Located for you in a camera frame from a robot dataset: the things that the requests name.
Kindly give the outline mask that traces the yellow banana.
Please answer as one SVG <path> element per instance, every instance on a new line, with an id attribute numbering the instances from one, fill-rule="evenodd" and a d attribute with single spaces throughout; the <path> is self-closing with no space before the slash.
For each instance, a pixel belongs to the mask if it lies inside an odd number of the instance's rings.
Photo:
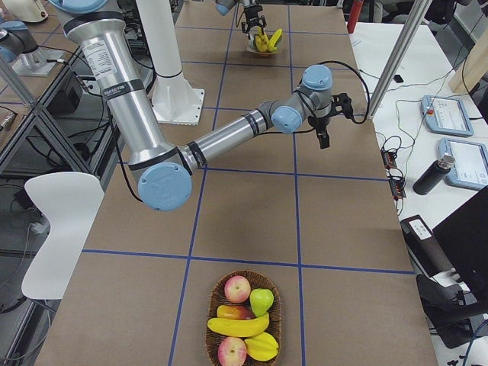
<path id="1" fill-rule="evenodd" d="M 257 34 L 259 34 L 259 35 L 263 35 L 263 36 L 266 38 L 267 43 L 268 43 L 268 39 L 269 39 L 269 38 L 268 38 L 268 36 L 267 36 L 267 34 L 266 34 L 265 32 L 264 32 L 264 33 L 262 33 L 262 32 L 260 31 L 260 29 L 258 28 L 258 33 L 257 33 Z"/>
<path id="2" fill-rule="evenodd" d="M 279 53 L 281 51 L 281 38 L 283 30 L 278 28 L 268 39 L 268 52 Z"/>
<path id="3" fill-rule="evenodd" d="M 263 35 L 256 34 L 253 40 L 253 47 L 259 53 L 265 53 L 268 49 L 267 40 Z"/>
<path id="4" fill-rule="evenodd" d="M 269 326 L 269 313 L 254 319 L 238 320 L 211 318 L 207 321 L 207 328 L 212 332 L 237 338 L 248 338 L 263 333 Z"/>

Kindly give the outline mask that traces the grey square plate orange rim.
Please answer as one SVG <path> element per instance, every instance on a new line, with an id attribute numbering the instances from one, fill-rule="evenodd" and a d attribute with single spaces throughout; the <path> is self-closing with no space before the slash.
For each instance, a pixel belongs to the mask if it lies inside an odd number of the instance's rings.
<path id="1" fill-rule="evenodd" d="M 281 39 L 282 34 L 277 31 L 271 37 L 266 34 L 252 34 L 246 49 L 261 56 L 279 54 L 282 50 Z"/>

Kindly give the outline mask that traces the woven brown fruit basket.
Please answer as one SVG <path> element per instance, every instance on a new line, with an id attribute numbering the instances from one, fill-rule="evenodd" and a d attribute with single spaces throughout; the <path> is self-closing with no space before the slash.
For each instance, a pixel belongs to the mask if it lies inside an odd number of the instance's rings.
<path id="1" fill-rule="evenodd" d="M 279 355 L 281 350 L 281 298 L 278 288 L 271 281 L 271 279 L 252 270 L 233 271 L 226 274 L 214 285 L 213 290 L 210 292 L 207 318 L 210 319 L 211 317 L 217 317 L 217 308 L 219 305 L 230 305 L 230 302 L 226 300 L 224 296 L 224 285 L 227 280 L 235 275 L 242 275 L 244 278 L 246 278 L 249 281 L 252 290 L 255 288 L 268 289 L 273 293 L 274 296 L 274 302 L 268 310 L 270 323 L 265 332 L 273 336 L 278 342 L 278 354 L 267 361 L 257 361 L 248 356 L 244 365 L 276 365 L 278 358 L 280 357 Z M 217 357 L 217 347 L 223 340 L 224 335 L 220 335 L 211 331 L 210 329 L 207 329 L 205 334 L 205 347 L 207 357 L 211 365 L 220 365 Z"/>

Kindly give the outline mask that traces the small black box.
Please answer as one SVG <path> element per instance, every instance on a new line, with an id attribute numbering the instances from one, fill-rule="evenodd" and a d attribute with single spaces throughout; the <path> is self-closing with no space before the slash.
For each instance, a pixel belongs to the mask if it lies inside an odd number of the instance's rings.
<path id="1" fill-rule="evenodd" d="M 403 82 L 403 78 L 401 77 L 401 75 L 398 75 L 398 74 L 396 74 L 396 75 L 393 77 L 393 80 L 394 80 L 396 83 L 402 83 L 402 82 Z"/>

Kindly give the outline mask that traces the red cylinder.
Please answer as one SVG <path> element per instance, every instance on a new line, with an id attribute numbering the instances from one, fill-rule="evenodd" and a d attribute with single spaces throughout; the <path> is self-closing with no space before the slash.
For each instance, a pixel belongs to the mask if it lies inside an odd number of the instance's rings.
<path id="1" fill-rule="evenodd" d="M 358 19 L 361 14 L 363 3 L 364 3 L 363 0 L 352 1 L 352 6 L 350 8 L 348 21 L 347 21 L 347 31 L 349 34 L 353 34 L 355 31 L 355 27 L 356 24 L 358 23 Z"/>

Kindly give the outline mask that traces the teach pendant upper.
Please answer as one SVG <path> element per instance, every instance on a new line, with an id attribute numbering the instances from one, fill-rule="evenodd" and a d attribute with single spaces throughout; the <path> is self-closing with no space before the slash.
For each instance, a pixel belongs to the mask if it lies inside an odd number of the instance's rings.
<path id="1" fill-rule="evenodd" d="M 421 112 L 426 126 L 433 133 L 460 137 L 474 135 L 463 101 L 457 98 L 424 95 Z"/>

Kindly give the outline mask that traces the teach pendant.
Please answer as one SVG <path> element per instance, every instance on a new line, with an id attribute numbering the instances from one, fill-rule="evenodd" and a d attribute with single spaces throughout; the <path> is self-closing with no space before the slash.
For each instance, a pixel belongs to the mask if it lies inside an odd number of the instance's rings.
<path id="1" fill-rule="evenodd" d="M 487 148 L 482 143 L 443 138 L 438 151 L 454 158 L 454 165 L 446 175 L 447 185 L 479 191 L 487 186 Z"/>
<path id="2" fill-rule="evenodd" d="M 433 133 L 460 137 L 474 135 L 463 101 L 457 98 L 424 95 L 421 112 L 426 126 Z"/>

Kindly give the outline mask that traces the black monitor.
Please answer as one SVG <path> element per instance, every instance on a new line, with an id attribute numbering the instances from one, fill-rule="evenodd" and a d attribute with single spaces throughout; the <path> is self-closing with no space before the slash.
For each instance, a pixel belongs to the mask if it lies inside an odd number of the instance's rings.
<path id="1" fill-rule="evenodd" d="M 487 188 L 441 221 L 435 238 L 478 300 L 487 298 Z"/>

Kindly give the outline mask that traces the green apple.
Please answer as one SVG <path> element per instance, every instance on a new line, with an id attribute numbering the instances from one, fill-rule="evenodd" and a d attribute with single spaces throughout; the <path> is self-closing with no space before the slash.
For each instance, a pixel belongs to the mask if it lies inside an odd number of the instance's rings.
<path id="1" fill-rule="evenodd" d="M 249 295 L 251 309 L 256 317 L 264 316 L 273 305 L 274 300 L 272 291 L 266 288 L 256 288 Z"/>

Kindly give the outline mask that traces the red apple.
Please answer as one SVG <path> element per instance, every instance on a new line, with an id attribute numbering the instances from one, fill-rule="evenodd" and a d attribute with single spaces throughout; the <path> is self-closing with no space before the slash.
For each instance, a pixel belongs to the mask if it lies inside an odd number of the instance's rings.
<path id="1" fill-rule="evenodd" d="M 246 344 L 241 338 L 226 337 L 218 347 L 217 356 L 223 366 L 242 366 L 247 357 Z"/>
<path id="2" fill-rule="evenodd" d="M 229 278 L 224 285 L 224 294 L 226 299 L 231 303 L 245 302 L 251 293 L 249 281 L 241 276 L 236 275 Z"/>

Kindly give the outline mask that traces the orange fruit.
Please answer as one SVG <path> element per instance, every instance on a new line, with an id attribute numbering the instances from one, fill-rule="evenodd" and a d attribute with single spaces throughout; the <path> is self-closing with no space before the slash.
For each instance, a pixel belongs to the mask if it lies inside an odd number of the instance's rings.
<path id="1" fill-rule="evenodd" d="M 217 317 L 221 319 L 251 320 L 255 318 L 255 314 L 244 306 L 220 305 L 217 308 Z"/>

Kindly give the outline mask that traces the yellow starfruit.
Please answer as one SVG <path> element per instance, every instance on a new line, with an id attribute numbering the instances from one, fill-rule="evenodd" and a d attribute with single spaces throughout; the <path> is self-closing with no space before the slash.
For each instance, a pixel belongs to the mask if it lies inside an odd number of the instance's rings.
<path id="1" fill-rule="evenodd" d="M 248 356 L 256 361 L 269 361 L 278 355 L 279 344 L 267 332 L 244 339 Z"/>

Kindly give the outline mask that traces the red apple near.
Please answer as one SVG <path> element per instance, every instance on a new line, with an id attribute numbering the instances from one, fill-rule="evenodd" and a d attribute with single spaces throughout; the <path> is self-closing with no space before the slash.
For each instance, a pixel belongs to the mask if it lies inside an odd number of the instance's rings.
<path id="1" fill-rule="evenodd" d="M 218 347 L 217 356 L 223 366 L 242 366 L 247 357 L 246 344 L 241 338 L 226 337 Z"/>

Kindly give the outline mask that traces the white chair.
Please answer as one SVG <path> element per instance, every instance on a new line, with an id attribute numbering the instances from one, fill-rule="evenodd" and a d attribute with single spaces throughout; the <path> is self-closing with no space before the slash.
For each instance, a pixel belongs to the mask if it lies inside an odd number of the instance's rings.
<path id="1" fill-rule="evenodd" d="M 31 300 L 61 300 L 104 198 L 100 181 L 84 172 L 28 180 L 25 190 L 50 225 L 21 284 Z"/>

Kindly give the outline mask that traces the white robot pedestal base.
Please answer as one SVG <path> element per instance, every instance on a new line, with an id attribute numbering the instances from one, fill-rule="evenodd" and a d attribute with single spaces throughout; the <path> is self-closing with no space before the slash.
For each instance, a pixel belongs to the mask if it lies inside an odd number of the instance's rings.
<path id="1" fill-rule="evenodd" d="M 170 2 L 147 1 L 140 15 L 156 72 L 152 105 L 158 122 L 197 125 L 205 90 L 192 88 L 184 76 Z"/>

